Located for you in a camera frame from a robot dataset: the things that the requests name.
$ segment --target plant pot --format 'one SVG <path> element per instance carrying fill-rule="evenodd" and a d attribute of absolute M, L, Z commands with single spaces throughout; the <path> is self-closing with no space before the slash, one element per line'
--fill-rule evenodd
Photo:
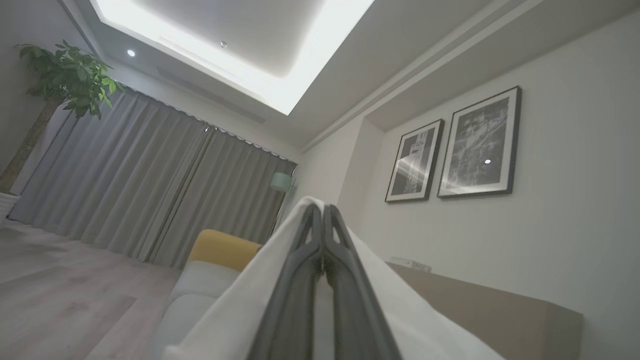
<path fill-rule="evenodd" d="M 19 196 L 0 193 L 0 229 L 3 228 L 5 218 L 18 200 L 20 200 Z"/>

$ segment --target yellow cushion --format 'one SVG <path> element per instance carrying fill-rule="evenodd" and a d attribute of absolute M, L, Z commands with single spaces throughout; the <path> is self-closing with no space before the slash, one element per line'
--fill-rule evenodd
<path fill-rule="evenodd" d="M 206 229 L 198 235 L 187 262 L 206 261 L 242 271 L 259 247 L 245 239 Z"/>

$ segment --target floor lamp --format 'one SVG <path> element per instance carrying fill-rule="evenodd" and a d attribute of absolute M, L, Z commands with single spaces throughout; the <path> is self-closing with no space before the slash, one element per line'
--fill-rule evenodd
<path fill-rule="evenodd" d="M 283 172 L 275 172 L 271 176 L 269 187 L 276 191 L 285 193 L 284 199 L 282 199 L 282 204 L 280 205 L 280 209 L 278 210 L 278 216 L 276 217 L 276 221 L 273 224 L 273 228 L 271 228 L 271 234 L 269 234 L 269 237 L 271 237 L 273 232 L 276 231 L 276 229 L 280 225 L 280 221 L 282 220 L 282 217 L 284 215 L 284 208 L 287 205 L 287 199 L 289 198 L 289 194 L 292 192 L 291 190 L 293 190 L 296 185 L 295 180 L 290 175 Z"/>

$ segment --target black and white print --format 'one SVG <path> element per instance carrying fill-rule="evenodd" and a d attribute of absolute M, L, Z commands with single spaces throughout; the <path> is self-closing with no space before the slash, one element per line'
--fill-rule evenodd
<path fill-rule="evenodd" d="M 443 127 L 438 120 L 401 137 L 385 201 L 428 199 Z"/>
<path fill-rule="evenodd" d="M 511 193 L 520 88 L 454 113 L 439 197 Z"/>

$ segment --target curtain rod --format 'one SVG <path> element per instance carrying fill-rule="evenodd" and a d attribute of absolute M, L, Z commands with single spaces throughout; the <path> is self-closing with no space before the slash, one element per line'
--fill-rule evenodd
<path fill-rule="evenodd" d="M 183 114 L 185 114 L 185 115 L 187 115 L 187 116 L 189 116 L 189 117 L 193 117 L 193 118 L 194 118 L 194 119 L 196 119 L 197 121 L 201 121 L 201 122 L 204 122 L 205 124 L 211 125 L 211 126 L 212 126 L 213 128 L 215 128 L 216 130 L 220 130 L 220 131 L 222 131 L 223 133 L 227 133 L 227 134 L 229 134 L 229 135 L 231 135 L 231 136 L 233 136 L 233 137 L 237 138 L 238 140 L 242 140 L 242 141 L 246 142 L 246 143 L 247 143 L 247 144 L 249 144 L 249 145 L 253 145 L 253 146 L 257 147 L 258 149 L 261 149 L 261 150 L 263 150 L 263 151 L 265 151 L 265 152 L 269 152 L 269 153 L 271 153 L 271 155 L 273 155 L 273 156 L 277 156 L 277 157 L 279 157 L 279 158 L 280 158 L 280 159 L 282 159 L 282 160 L 286 160 L 286 161 L 288 161 L 288 162 L 290 162 L 290 163 L 292 163 L 292 164 L 297 165 L 297 163 L 295 163 L 295 162 L 293 162 L 293 161 L 291 161 L 291 160 L 289 160 L 289 159 L 285 158 L 284 156 L 282 156 L 282 155 L 280 155 L 280 154 L 277 154 L 277 153 L 275 153 L 275 152 L 273 152 L 273 151 L 271 151 L 271 150 L 269 150 L 269 149 L 265 148 L 264 146 L 260 146 L 260 145 L 256 144 L 255 142 L 251 142 L 251 141 L 249 141 L 249 140 L 247 140 L 247 139 L 245 139 L 245 138 L 242 138 L 242 137 L 240 137 L 240 136 L 237 136 L 236 134 L 231 133 L 229 130 L 226 130 L 226 129 L 224 129 L 224 128 L 220 127 L 220 126 L 217 126 L 217 125 L 211 124 L 211 123 L 210 123 L 210 122 L 208 122 L 208 121 L 204 121 L 204 120 L 202 120 L 201 118 L 196 117 L 196 116 L 193 116 L 192 114 L 190 114 L 190 113 L 188 113 L 188 112 L 186 112 L 186 111 L 184 111 L 184 110 L 182 110 L 182 109 L 178 109 L 178 108 L 176 108 L 175 106 L 173 106 L 173 105 L 171 105 L 171 104 L 167 104 L 167 103 L 166 103 L 166 102 L 164 102 L 164 101 L 160 101 L 160 100 L 156 99 L 155 97 L 152 97 L 151 95 L 145 94 L 144 92 L 142 92 L 142 91 L 140 91 L 140 90 L 138 90 L 138 89 L 136 89 L 136 88 L 133 88 L 133 87 L 131 87 L 131 86 L 129 86 L 129 85 L 126 85 L 125 83 L 121 82 L 120 80 L 116 80 L 116 81 L 117 81 L 117 82 L 119 82 L 123 87 L 128 88 L 129 90 L 133 90 L 133 91 L 135 91 L 135 92 L 137 92 L 137 93 L 139 93 L 139 94 L 142 94 L 142 95 L 144 95 L 144 96 L 146 96 L 146 97 L 149 97 L 149 98 L 151 98 L 151 99 L 153 99 L 153 100 L 155 100 L 155 101 L 157 101 L 157 102 L 160 102 L 161 104 L 164 104 L 164 105 L 166 105 L 166 106 L 168 106 L 168 107 L 170 107 L 170 108 L 174 109 L 175 111 L 179 111 L 179 112 L 181 112 L 181 113 L 183 113 Z"/>

